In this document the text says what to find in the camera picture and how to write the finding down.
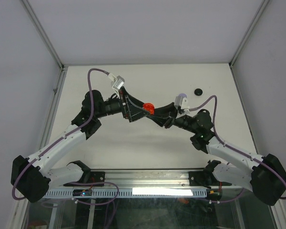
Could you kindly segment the orange charging case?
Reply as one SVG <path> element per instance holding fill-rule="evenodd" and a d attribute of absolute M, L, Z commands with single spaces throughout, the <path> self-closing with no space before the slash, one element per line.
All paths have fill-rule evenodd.
<path fill-rule="evenodd" d="M 148 111 L 150 113 L 150 115 L 154 115 L 155 107 L 152 103 L 144 103 L 143 109 Z"/>

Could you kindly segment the lilac charging case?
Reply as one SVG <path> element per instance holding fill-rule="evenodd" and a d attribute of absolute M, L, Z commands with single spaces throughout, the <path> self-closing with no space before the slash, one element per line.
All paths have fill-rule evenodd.
<path fill-rule="evenodd" d="M 181 94 L 179 94 L 178 96 L 181 97 L 181 98 L 187 98 L 187 95 L 184 94 L 184 93 L 181 93 Z"/>

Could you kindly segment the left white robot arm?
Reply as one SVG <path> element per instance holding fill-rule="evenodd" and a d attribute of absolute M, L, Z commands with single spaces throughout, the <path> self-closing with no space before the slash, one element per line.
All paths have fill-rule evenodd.
<path fill-rule="evenodd" d="M 41 200 L 51 188 L 63 185 L 86 185 L 92 181 L 91 169 L 80 160 L 61 168 L 54 165 L 71 149 L 88 140 L 101 127 L 100 118 L 121 113 L 128 121 L 154 115 L 155 107 L 129 95 L 122 87 L 116 98 L 104 100 L 91 90 L 82 102 L 80 112 L 67 129 L 53 142 L 28 156 L 13 160 L 11 184 L 30 203 Z"/>

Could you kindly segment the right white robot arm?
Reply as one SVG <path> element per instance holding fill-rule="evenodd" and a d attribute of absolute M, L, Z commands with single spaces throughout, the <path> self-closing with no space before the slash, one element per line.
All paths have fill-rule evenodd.
<path fill-rule="evenodd" d="M 219 181 L 242 187 L 269 206 L 286 199 L 286 171 L 279 159 L 250 153 L 222 139 L 216 131 L 215 115 L 203 105 L 180 109 L 170 104 L 154 109 L 148 118 L 161 127 L 176 126 L 193 133 L 190 140 L 196 150 L 219 158 L 204 168 L 207 184 Z"/>

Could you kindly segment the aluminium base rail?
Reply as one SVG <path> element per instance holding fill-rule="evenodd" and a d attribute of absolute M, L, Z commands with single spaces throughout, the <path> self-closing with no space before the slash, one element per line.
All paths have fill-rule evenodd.
<path fill-rule="evenodd" d="M 118 189 L 134 187 L 156 188 L 207 188 L 213 187 L 241 187 L 248 184 L 250 176 L 241 175 L 232 181 L 229 177 L 215 178 L 211 172 L 202 169 L 113 169 L 93 170 L 81 169 L 75 164 L 51 169 L 45 173 L 49 179 L 49 189 L 59 187 L 74 187 L 77 189 Z"/>

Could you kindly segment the left metal frame post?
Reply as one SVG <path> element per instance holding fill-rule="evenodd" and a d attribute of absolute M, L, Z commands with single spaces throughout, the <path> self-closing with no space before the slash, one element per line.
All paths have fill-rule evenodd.
<path fill-rule="evenodd" d="M 41 40 L 43 41 L 45 47 L 49 51 L 51 57 L 53 58 L 56 65 L 62 71 L 64 69 L 64 64 L 59 57 L 58 53 L 56 52 L 52 42 L 50 41 L 44 27 L 42 26 L 35 10 L 33 9 L 29 0 L 20 0 L 21 5 L 23 6 L 24 10 L 26 11 L 29 19 L 31 20 L 33 26 L 35 27 L 37 33 L 39 34 Z"/>

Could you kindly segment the metal corner frame post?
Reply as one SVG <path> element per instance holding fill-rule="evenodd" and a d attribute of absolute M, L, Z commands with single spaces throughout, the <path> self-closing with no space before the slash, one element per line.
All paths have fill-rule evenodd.
<path fill-rule="evenodd" d="M 268 7 L 269 3 L 271 1 L 270 0 L 262 0 L 261 4 L 259 5 L 256 13 L 254 14 L 248 28 L 246 29 L 244 36 L 242 37 L 231 61 L 229 62 L 229 66 L 231 69 L 233 69 L 234 64 L 236 63 L 239 55 L 241 54 L 243 48 L 245 47 L 248 39 L 250 38 L 253 30 L 255 29 L 257 23 L 259 22 L 260 18 L 263 16 L 264 11 L 266 10 L 266 8 Z"/>

